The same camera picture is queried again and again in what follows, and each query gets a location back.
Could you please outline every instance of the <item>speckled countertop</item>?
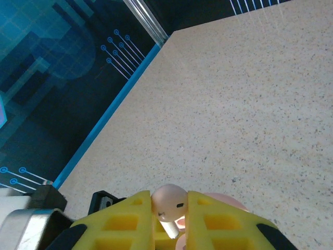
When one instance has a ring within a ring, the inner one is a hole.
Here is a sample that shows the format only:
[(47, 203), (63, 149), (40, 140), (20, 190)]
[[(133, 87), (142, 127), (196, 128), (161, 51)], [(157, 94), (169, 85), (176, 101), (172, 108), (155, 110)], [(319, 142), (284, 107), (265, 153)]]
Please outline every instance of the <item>speckled countertop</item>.
[(294, 0), (175, 32), (70, 174), (92, 194), (222, 192), (299, 249), (333, 249), (333, 1)]

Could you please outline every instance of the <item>blue printed backdrop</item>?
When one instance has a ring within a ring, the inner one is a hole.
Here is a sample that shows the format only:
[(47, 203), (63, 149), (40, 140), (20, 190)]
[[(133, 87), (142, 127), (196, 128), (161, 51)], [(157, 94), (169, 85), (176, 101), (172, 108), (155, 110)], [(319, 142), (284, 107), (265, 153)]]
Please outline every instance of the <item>blue printed backdrop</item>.
[(1, 0), (0, 167), (55, 180), (153, 46), (121, 1)]

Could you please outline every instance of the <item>blue edge strip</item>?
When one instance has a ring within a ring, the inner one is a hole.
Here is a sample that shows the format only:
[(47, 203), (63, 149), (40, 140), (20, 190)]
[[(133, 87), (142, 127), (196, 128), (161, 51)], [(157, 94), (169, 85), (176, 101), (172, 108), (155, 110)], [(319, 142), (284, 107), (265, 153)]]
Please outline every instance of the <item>blue edge strip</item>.
[(69, 174), (72, 172), (74, 167), (77, 165), (81, 157), (84, 155), (84, 153), (88, 150), (94, 139), (98, 136), (100, 131), (103, 129), (105, 124), (108, 122), (108, 120), (111, 118), (113, 113), (116, 111), (116, 109), (119, 107), (121, 102), (125, 99), (127, 94), (130, 92), (132, 87), (135, 85), (137, 80), (140, 78), (140, 76), (143, 74), (143, 72), (146, 70), (148, 65), (152, 62), (152, 60), (155, 58), (157, 53), (160, 51), (160, 47), (156, 44), (151, 51), (148, 53), (146, 58), (143, 60), (143, 62), (140, 64), (140, 66), (136, 69), (134, 74), (131, 76), (131, 78), (127, 81), (125, 86), (122, 88), (122, 90), (119, 92), (119, 94), (116, 96), (116, 98), (113, 100), (111, 105), (108, 107), (108, 109), (105, 111), (105, 113), (102, 115), (100, 120), (96, 123), (96, 125), (93, 127), (87, 138), (83, 141), (79, 149), (75, 152), (73, 157), (69, 160), (65, 168), (62, 170), (58, 178), (54, 181), (53, 186), (58, 189), (63, 184), (65, 179), (69, 176)]

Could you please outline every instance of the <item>beige table surface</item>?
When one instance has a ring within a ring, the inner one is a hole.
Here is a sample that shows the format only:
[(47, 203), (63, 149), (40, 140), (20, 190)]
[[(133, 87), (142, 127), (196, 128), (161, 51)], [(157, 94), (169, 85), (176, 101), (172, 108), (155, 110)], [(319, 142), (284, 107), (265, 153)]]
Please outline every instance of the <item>beige table surface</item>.
[(60, 188), (221, 192), (299, 249), (333, 249), (333, 1), (294, 0), (175, 32)]

